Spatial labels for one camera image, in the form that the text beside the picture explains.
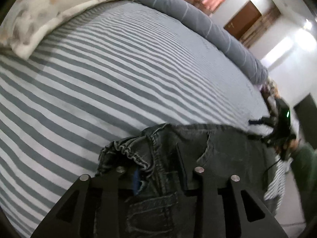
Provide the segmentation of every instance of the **floral pillow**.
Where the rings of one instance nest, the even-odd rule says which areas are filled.
[[[108,1],[113,0],[16,0],[0,26],[0,47],[26,60],[56,27]]]

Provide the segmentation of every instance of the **striped bedsheet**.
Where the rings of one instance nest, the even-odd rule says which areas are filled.
[[[78,176],[94,175],[108,142],[164,122],[247,130],[267,114],[215,46],[129,1],[72,19],[28,61],[0,55],[0,82],[0,206],[22,237]]]

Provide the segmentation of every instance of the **metal pin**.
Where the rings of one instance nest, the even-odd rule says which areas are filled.
[[[116,171],[117,171],[118,173],[123,173],[123,172],[126,171],[126,170],[125,170],[125,168],[124,168],[123,166],[118,166],[117,169],[116,169]]]
[[[233,175],[233,176],[231,176],[231,180],[232,181],[240,181],[240,177],[237,175]]]
[[[87,181],[88,179],[89,179],[89,175],[81,175],[79,177],[79,180],[81,180],[81,181]]]
[[[203,173],[205,171],[205,169],[203,167],[201,167],[201,166],[195,167],[194,170],[195,170],[196,173]]]

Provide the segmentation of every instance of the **dark denim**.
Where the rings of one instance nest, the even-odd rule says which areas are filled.
[[[274,178],[276,168],[265,172],[275,162],[274,151],[231,126],[163,124],[137,137],[113,141],[101,151],[97,175],[119,165],[134,165],[138,171],[132,182],[141,184],[136,195],[121,196],[121,237],[193,237],[198,197],[185,196],[180,189],[177,144],[188,148],[185,153],[197,166],[213,172],[218,188],[238,175],[263,200]]]

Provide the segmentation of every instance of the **doorway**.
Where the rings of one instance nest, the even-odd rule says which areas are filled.
[[[245,6],[227,23],[224,29],[239,40],[261,16],[262,14],[249,0]]]
[[[313,149],[317,149],[317,105],[311,94],[300,101],[294,110],[297,114],[304,138],[310,143]]]

